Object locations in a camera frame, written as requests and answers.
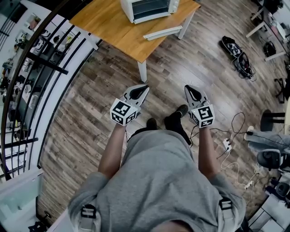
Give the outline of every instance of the black pants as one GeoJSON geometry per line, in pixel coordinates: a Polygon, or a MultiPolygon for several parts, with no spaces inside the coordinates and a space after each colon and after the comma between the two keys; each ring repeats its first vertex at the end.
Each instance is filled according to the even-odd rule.
{"type": "MultiPolygon", "coordinates": [[[[164,119],[165,128],[169,131],[174,131],[176,133],[179,133],[185,139],[185,141],[188,143],[188,145],[191,145],[190,139],[187,136],[186,132],[184,131],[184,129],[181,125],[180,119],[181,119],[181,113],[179,113],[179,112],[175,112],[172,115],[170,115],[169,117],[166,117],[164,119]]],[[[137,130],[132,135],[132,137],[143,132],[143,131],[154,131],[154,130],[157,130],[157,127],[145,127],[145,128],[137,130]]]]}

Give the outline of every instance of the white table leg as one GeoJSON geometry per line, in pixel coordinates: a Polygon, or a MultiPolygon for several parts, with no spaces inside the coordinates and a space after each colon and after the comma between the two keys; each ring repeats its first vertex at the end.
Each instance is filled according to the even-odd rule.
{"type": "Polygon", "coordinates": [[[80,33],[86,38],[86,40],[92,45],[93,49],[98,50],[99,47],[94,43],[94,41],[92,40],[92,38],[89,36],[88,32],[78,28],[80,33]]]}
{"type": "Polygon", "coordinates": [[[277,53],[277,54],[274,54],[274,55],[272,55],[272,56],[267,57],[267,58],[265,59],[265,61],[269,61],[269,60],[275,59],[275,58],[277,58],[277,57],[279,57],[279,56],[283,56],[283,55],[285,55],[285,54],[286,54],[285,51],[280,52],[280,53],[277,53]]]}
{"type": "Polygon", "coordinates": [[[265,22],[262,22],[259,25],[257,25],[252,31],[250,31],[249,34],[246,35],[246,38],[249,38],[251,35],[253,35],[257,30],[261,29],[263,26],[265,26],[265,22]]]}
{"type": "Polygon", "coordinates": [[[138,61],[138,67],[139,67],[139,72],[140,72],[141,80],[143,82],[146,82],[147,81],[146,61],[144,61],[143,63],[140,63],[138,61]]]}
{"type": "Polygon", "coordinates": [[[262,7],[261,10],[259,10],[253,17],[251,17],[251,20],[253,21],[256,17],[258,17],[262,12],[264,11],[264,7],[262,7]]]}
{"type": "Polygon", "coordinates": [[[179,33],[179,35],[178,35],[178,38],[179,38],[179,39],[182,39],[182,38],[183,38],[183,36],[184,36],[184,34],[185,34],[187,28],[189,27],[189,23],[190,23],[190,21],[191,21],[193,15],[194,15],[194,13],[195,13],[195,11],[194,11],[194,12],[193,12],[189,17],[187,17],[187,19],[186,19],[185,22],[183,23],[183,25],[182,25],[182,29],[181,29],[181,31],[180,31],[180,33],[179,33]]]}

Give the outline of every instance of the black sneaker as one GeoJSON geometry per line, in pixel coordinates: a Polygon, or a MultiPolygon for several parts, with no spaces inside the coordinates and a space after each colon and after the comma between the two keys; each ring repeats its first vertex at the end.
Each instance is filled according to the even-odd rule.
{"type": "Polygon", "coordinates": [[[175,112],[180,112],[181,117],[185,116],[189,111],[189,107],[187,105],[181,105],[175,112]]]}
{"type": "Polygon", "coordinates": [[[155,118],[148,119],[148,121],[146,122],[146,127],[151,130],[157,130],[157,122],[155,118]]]}

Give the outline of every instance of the office chair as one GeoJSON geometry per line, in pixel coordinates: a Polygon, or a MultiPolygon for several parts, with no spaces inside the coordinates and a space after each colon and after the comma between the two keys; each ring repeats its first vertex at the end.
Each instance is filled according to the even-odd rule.
{"type": "Polygon", "coordinates": [[[288,100],[288,98],[290,97],[290,79],[286,78],[286,85],[285,86],[284,86],[284,81],[282,78],[275,79],[274,81],[278,82],[280,87],[281,87],[281,91],[276,95],[276,98],[279,99],[280,95],[282,95],[282,101],[279,99],[279,103],[284,104],[285,98],[286,98],[286,100],[288,100]]]}

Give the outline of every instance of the forearm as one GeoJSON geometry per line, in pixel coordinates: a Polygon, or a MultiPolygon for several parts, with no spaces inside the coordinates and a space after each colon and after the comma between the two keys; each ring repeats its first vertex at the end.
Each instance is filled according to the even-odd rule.
{"type": "Polygon", "coordinates": [[[208,179],[220,171],[209,127],[199,129],[198,169],[208,179]]]}
{"type": "Polygon", "coordinates": [[[112,178],[120,168],[126,127],[116,124],[105,148],[98,171],[112,178]]]}

